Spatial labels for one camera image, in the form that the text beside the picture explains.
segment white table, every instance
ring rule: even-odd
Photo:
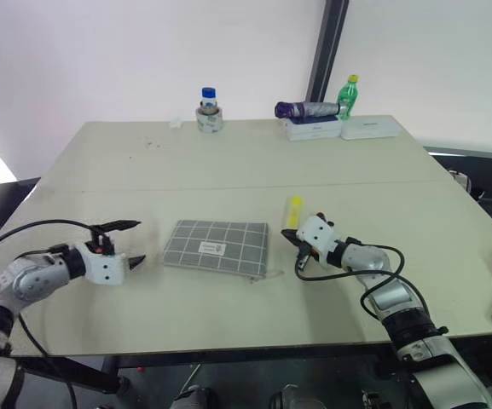
[[[267,120],[227,122],[215,135],[193,123],[86,124],[4,230],[56,217],[137,219],[113,237],[118,250],[147,259],[121,286],[74,280],[26,320],[52,354],[66,355],[387,340],[361,310],[354,278],[294,276],[296,249],[280,235],[292,195],[342,234],[402,250],[403,274],[449,335],[492,332],[492,220],[409,134],[288,142]],[[159,253],[181,218],[268,222],[269,277],[164,267]],[[19,252],[86,237],[28,230],[0,246],[0,271]],[[313,262],[308,271],[325,273]],[[11,341],[14,354],[37,354],[18,326]]]

